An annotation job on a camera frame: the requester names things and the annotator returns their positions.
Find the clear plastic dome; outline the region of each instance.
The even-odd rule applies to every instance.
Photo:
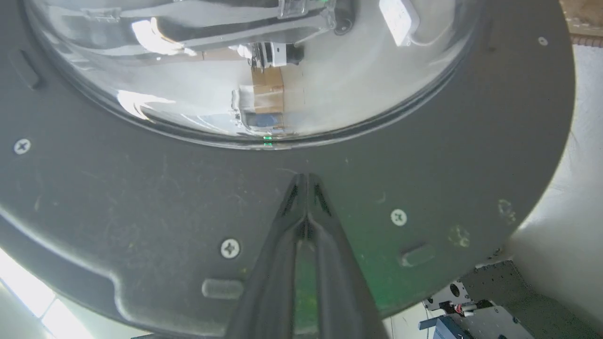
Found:
[[[27,0],[88,96],[186,138],[316,137],[401,114],[462,57],[478,0]]]

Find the white device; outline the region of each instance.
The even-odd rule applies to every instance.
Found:
[[[410,37],[420,23],[410,0],[379,0],[379,9],[397,46],[410,46]]]

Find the white rectangular object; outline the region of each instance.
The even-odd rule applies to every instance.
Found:
[[[409,45],[408,37],[417,31],[419,16],[410,0],[379,0],[379,9],[397,46]]]

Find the transparent dome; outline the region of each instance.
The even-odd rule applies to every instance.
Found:
[[[261,147],[400,115],[453,71],[479,15],[478,0],[26,6],[58,66],[110,110],[181,138]]]

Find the silver screw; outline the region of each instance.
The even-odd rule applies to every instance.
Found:
[[[28,139],[21,139],[14,143],[13,151],[18,155],[25,154],[31,148],[31,141]]]
[[[404,226],[408,221],[406,213],[401,209],[395,209],[391,212],[391,222],[396,226]]]
[[[239,255],[241,251],[241,247],[239,246],[239,242],[235,239],[226,239],[222,242],[222,246],[220,246],[220,253],[226,259],[233,259]]]

